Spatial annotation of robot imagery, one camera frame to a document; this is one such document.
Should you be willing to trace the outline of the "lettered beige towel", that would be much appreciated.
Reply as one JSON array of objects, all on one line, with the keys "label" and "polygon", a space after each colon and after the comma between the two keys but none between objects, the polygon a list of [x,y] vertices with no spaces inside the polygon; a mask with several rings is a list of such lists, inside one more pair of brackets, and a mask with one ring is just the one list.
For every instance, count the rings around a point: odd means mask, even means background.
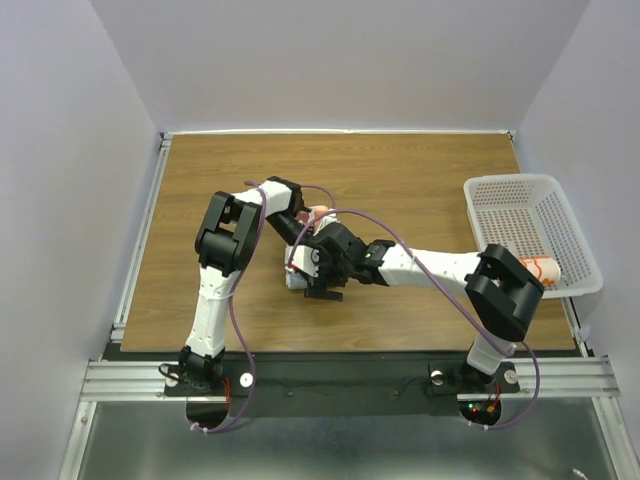
[{"label": "lettered beige towel", "polygon": [[[306,225],[309,221],[313,221],[313,224],[311,225],[307,233],[311,236],[314,236],[328,223],[334,220],[333,214],[327,217],[323,217],[322,219],[319,218],[321,214],[329,211],[331,211],[331,208],[325,205],[311,206],[309,211],[299,212],[296,215],[296,221],[302,226]],[[296,248],[292,267],[285,270],[286,285],[290,290],[303,290],[307,286],[306,277],[295,269],[296,262],[306,256],[307,253],[308,248],[303,243],[300,243]]]}]

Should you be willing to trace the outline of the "orange flower towel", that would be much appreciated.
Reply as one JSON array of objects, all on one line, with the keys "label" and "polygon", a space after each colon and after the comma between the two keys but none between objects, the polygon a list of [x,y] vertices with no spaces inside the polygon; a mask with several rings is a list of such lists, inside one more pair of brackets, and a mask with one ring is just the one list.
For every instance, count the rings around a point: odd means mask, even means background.
[{"label": "orange flower towel", "polygon": [[559,264],[548,255],[519,257],[519,262],[546,288],[555,288],[562,276]]}]

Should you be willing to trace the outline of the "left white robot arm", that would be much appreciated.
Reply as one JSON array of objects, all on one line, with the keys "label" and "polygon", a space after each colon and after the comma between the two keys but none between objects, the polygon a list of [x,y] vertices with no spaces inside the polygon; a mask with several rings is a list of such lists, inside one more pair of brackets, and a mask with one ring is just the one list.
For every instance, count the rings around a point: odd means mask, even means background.
[{"label": "left white robot arm", "polygon": [[239,281],[246,272],[268,219],[282,220],[284,234],[297,235],[301,220],[317,222],[335,206],[307,206],[304,186],[279,177],[257,184],[248,181],[239,193],[215,193],[195,239],[199,289],[194,320],[175,365],[163,364],[165,394],[212,396],[230,393],[222,361],[226,318]]}]

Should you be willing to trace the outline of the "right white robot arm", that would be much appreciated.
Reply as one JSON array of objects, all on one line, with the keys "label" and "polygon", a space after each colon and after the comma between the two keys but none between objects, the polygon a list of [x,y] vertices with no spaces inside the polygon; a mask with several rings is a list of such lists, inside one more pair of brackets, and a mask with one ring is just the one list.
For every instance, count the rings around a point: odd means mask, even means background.
[{"label": "right white robot arm", "polygon": [[354,279],[365,285],[433,288],[456,308],[469,299],[474,314],[462,314],[477,329],[460,366],[463,384],[482,390],[525,340],[544,286],[509,250],[490,244],[481,252],[443,253],[412,249],[398,240],[365,243],[338,221],[302,237],[287,265],[307,281],[307,294],[324,298]]}]

